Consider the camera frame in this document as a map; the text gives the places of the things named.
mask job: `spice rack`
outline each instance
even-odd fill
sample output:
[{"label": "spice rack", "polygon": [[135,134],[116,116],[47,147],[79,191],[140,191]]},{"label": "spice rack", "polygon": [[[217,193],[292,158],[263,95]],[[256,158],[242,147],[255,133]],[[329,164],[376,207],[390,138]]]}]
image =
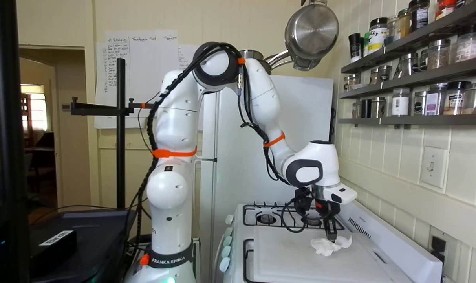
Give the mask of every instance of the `spice rack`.
[{"label": "spice rack", "polygon": [[[402,56],[404,53],[418,50],[428,42],[448,37],[456,34],[461,23],[475,23],[476,21],[476,0],[461,6],[453,13],[439,18],[413,32],[404,39],[395,40],[388,45],[384,45],[380,50],[363,56],[362,59],[351,62],[341,68],[343,73],[362,72],[371,67],[376,67],[382,62],[391,61]],[[418,86],[428,83],[445,81],[451,78],[459,78],[464,75],[476,75],[476,59],[462,61],[450,64],[440,68],[431,68],[417,72],[404,78],[395,78],[388,81],[380,81],[379,84],[369,84],[358,89],[351,89],[343,92],[341,98],[360,98],[371,97],[382,92],[391,92],[393,87],[404,86]],[[384,116],[384,117],[340,117],[341,123],[355,123],[355,125],[476,125],[476,114],[456,114],[456,116]]]}]

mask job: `electrical outlet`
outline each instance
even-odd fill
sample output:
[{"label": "electrical outlet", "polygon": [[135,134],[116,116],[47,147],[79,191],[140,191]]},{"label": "electrical outlet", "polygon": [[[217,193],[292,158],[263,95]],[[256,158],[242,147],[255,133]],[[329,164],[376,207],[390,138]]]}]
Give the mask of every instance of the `electrical outlet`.
[{"label": "electrical outlet", "polygon": [[459,263],[457,240],[453,235],[437,229],[435,226],[431,226],[431,238],[429,238],[429,249],[431,251],[434,251],[434,248],[432,248],[434,237],[445,241],[445,249],[440,251],[442,256],[443,256],[443,274],[448,276],[448,278],[454,278],[456,267]]},{"label": "electrical outlet", "polygon": [[421,182],[442,188],[445,153],[440,147],[424,147]]}]

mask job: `refrigerator door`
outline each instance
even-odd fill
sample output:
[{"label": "refrigerator door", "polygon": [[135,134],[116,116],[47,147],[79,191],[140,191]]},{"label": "refrigerator door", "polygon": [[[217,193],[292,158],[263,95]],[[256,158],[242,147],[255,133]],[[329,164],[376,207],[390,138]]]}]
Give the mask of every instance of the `refrigerator door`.
[{"label": "refrigerator door", "polygon": [[[311,139],[329,139],[333,79],[285,75],[272,75],[272,79],[281,98],[280,122],[289,145],[297,150]],[[204,98],[204,158],[200,182],[201,262],[212,262],[225,218],[239,202],[286,202],[294,196],[294,186],[269,177],[263,139],[253,128],[241,123],[236,92],[223,89],[215,97]]]}]

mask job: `stovetop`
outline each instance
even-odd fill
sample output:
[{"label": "stovetop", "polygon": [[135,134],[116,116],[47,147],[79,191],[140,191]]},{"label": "stovetop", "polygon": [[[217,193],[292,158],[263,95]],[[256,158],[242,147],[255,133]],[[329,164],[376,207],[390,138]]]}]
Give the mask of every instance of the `stovetop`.
[{"label": "stovetop", "polygon": [[[340,235],[352,237],[352,246],[330,257],[316,254],[310,243],[325,235],[321,216],[314,208],[307,215],[303,222],[294,207],[283,211],[281,202],[237,205],[234,221],[225,230],[231,238],[230,254],[219,256],[230,262],[222,281],[332,283],[346,278],[429,283],[442,276],[440,260],[358,202],[343,205],[336,215]],[[303,229],[291,232],[286,226]]]}]

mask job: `burner grate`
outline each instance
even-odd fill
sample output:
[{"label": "burner grate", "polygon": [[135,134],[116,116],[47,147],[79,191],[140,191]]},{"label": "burner grate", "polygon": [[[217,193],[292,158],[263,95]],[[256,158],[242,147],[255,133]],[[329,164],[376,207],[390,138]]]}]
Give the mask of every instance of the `burner grate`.
[{"label": "burner grate", "polygon": [[[270,226],[270,227],[307,227],[307,229],[324,229],[324,221],[318,210],[313,207],[307,211],[305,219],[296,211],[296,207],[288,205],[285,210],[285,218],[281,218],[283,210],[281,202],[253,202],[245,204],[242,208],[242,222],[245,226]],[[336,227],[344,229],[344,226],[336,219]]]}]

